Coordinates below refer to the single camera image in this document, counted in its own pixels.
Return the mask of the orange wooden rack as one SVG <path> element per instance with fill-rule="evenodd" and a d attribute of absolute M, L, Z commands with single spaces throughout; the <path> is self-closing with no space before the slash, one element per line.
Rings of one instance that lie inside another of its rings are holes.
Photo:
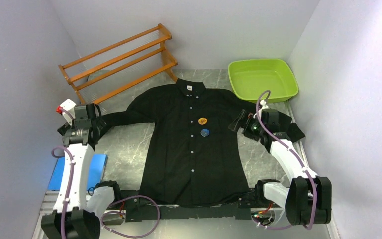
<path fill-rule="evenodd" d="M 160 73 L 177 81 L 173 67 L 178 62 L 166 44 L 171 38 L 159 23 L 58 67 L 81 103 L 100 104 Z"/>

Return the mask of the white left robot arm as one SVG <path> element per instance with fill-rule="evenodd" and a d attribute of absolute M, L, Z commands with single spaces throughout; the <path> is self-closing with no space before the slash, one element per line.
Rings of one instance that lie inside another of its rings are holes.
<path fill-rule="evenodd" d="M 63 176 L 52 213 L 42 217 L 41 228 L 49 239 L 97 239 L 106 208 L 116 209 L 123 200 L 113 183 L 86 199 L 90 162 L 106 124 L 94 103 L 76 105 L 72 111 L 58 109 L 71 121 L 58 130 L 62 135 L 58 148 L 64 152 Z"/>

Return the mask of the orange round brooch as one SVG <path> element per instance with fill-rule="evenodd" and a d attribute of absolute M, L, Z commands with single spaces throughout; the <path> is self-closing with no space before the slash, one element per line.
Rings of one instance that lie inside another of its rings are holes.
<path fill-rule="evenodd" d="M 198 123 L 199 123 L 200 125 L 206 125 L 207 122 L 208 122 L 208 119 L 205 118 L 205 117 L 201 117 L 201 118 L 198 119 Z"/>

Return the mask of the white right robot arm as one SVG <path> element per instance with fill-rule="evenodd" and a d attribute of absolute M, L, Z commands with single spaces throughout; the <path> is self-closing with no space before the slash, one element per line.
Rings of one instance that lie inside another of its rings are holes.
<path fill-rule="evenodd" d="M 292 118 L 266 108 L 257 113 L 242 110 L 228 127 L 260 143 L 282 167 L 288 179 L 259 180 L 250 194 L 253 202 L 264 207 L 269 203 L 282 208 L 292 226 L 306 228 L 328 224 L 332 218 L 332 184 L 327 177 L 318 176 L 297 153 L 294 143 L 305 137 Z"/>

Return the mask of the blue round brooch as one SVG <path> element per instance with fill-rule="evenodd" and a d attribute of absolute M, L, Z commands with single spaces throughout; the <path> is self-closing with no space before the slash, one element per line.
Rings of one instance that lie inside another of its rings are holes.
<path fill-rule="evenodd" d="M 210 135 L 210 131 L 208 129 L 202 129 L 200 135 L 202 137 L 208 137 Z"/>

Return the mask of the black button shirt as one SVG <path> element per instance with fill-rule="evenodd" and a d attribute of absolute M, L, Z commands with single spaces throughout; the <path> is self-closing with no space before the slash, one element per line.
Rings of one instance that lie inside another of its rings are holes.
<path fill-rule="evenodd" d="M 125 111 L 102 116 L 109 127 L 155 125 L 139 192 L 159 204 L 214 206 L 249 191 L 237 134 L 228 126 L 253 102 L 232 91 L 178 79 L 137 96 Z M 198 119 L 208 119 L 200 125 Z M 202 137 L 202 129 L 210 135 Z"/>

